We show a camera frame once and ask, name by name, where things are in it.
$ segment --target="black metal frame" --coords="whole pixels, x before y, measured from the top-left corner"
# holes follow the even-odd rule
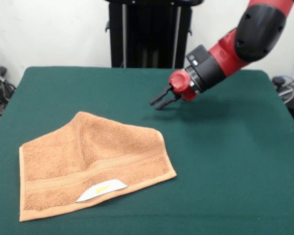
[[[179,7],[171,4],[126,5],[120,4],[120,2],[123,3],[126,0],[109,1],[111,2],[109,4],[109,29],[112,67],[184,67],[186,42],[192,17],[190,6]],[[195,2],[201,3],[202,0],[181,2],[194,4]],[[125,17],[123,16],[124,7],[126,8]]]
[[[112,3],[127,5],[175,5],[175,6],[196,6],[204,0],[106,0]]]

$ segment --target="towel label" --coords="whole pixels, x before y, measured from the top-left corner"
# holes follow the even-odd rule
[[[91,186],[80,196],[80,198],[78,198],[76,202],[83,202],[83,201],[92,199],[94,197],[103,195],[105,193],[113,192],[113,191],[126,188],[126,187],[127,185],[120,180],[114,179],[114,180],[104,181],[102,183]]]

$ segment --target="orange towel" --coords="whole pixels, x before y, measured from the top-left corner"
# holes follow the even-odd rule
[[[175,176],[160,132],[79,112],[20,147],[20,221],[91,207]],[[76,202],[90,187],[113,179],[127,187]]]

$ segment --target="green table surface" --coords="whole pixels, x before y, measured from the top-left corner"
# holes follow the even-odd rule
[[[0,121],[0,234],[294,235],[294,121],[268,76],[243,70],[192,102],[148,101],[172,70],[29,68]],[[177,177],[18,222],[19,146],[86,111],[153,127]]]

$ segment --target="white wall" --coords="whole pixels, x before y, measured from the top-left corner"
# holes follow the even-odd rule
[[[206,0],[194,7],[188,51],[199,44],[213,46],[237,26],[248,2]],[[104,0],[0,0],[0,65],[9,69],[14,84],[29,66],[109,67],[107,21]],[[294,76],[294,8],[278,45],[249,68]]]

